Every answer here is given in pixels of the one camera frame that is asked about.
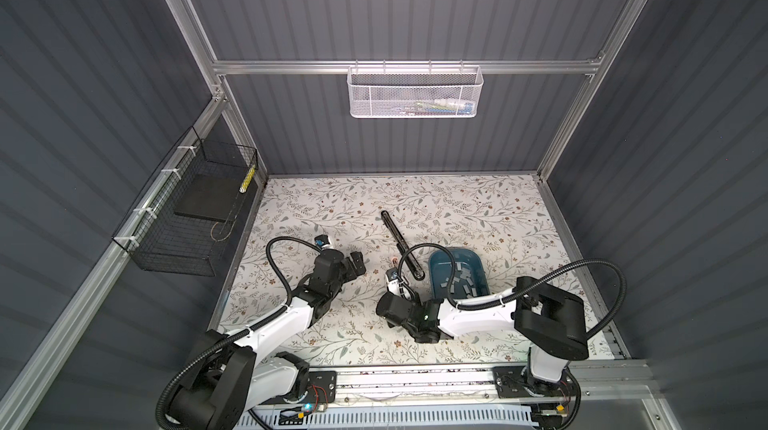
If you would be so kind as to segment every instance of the metal mesh basket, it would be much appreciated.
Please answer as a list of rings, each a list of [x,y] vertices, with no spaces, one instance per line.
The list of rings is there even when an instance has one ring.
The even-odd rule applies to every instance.
[[[370,72],[351,66],[346,81],[355,118],[472,118],[483,83],[478,66],[451,72],[428,67]]]
[[[177,167],[168,172],[160,190],[141,211],[130,235],[115,236],[130,258],[143,270],[215,276],[226,271],[226,257],[245,226],[244,209],[250,207],[256,182],[237,192],[224,222],[178,215],[174,209],[196,175],[243,181],[256,165],[256,150],[231,143],[197,140]]]

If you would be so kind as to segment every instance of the teal plastic container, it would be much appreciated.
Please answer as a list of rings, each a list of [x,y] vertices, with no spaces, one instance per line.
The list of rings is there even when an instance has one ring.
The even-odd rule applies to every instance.
[[[445,299],[451,286],[451,295],[456,300],[490,295],[478,254],[466,248],[448,248],[448,251],[456,259],[458,266],[453,285],[448,281],[451,276],[451,262],[446,253],[438,250],[429,256],[429,279],[432,282],[434,298]]]

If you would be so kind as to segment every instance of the gray wall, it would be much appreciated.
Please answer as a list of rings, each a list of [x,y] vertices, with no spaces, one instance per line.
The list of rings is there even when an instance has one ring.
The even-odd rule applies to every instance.
[[[229,76],[270,174],[535,170],[581,75],[485,77],[475,118],[358,119],[344,76]]]
[[[649,2],[551,179],[686,428],[765,426],[767,31],[768,0]]]
[[[0,394],[209,99],[164,0],[0,0]],[[204,327],[195,311],[213,303],[215,282],[137,272],[126,272],[75,353],[90,352],[101,374],[68,363],[53,392],[63,381],[79,382],[73,394],[102,392],[114,381],[95,363],[130,364],[119,355],[143,371],[146,351],[99,339],[98,326],[134,332],[138,344],[167,323],[160,355],[173,363],[189,343],[173,315]],[[55,413],[48,400],[42,412]]]
[[[221,60],[598,55],[626,0],[192,0]],[[230,76],[273,174],[536,169],[580,76],[486,76],[474,119],[350,116],[337,76]]]

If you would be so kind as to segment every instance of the floral pattern surface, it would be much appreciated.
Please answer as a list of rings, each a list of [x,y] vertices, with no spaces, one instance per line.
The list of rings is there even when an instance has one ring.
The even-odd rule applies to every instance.
[[[367,273],[345,284],[328,313],[281,350],[314,366],[524,361],[530,341],[514,330],[419,345],[376,315],[386,289],[385,272],[392,257],[399,256],[381,222],[383,209],[410,245],[433,242],[476,252],[491,292],[513,286],[520,275],[542,276],[569,261],[530,175],[271,179],[220,329],[239,328],[285,298],[264,255],[270,239],[292,235],[311,242],[326,233],[345,254],[362,252]],[[428,271],[432,251],[422,250],[418,260]],[[277,265],[293,286],[312,270],[314,255],[291,242],[273,248]],[[422,300],[430,298],[429,277],[411,283]],[[588,328],[597,322],[572,272],[552,284],[584,298]],[[602,333],[590,340],[589,350],[590,358],[613,358]]]

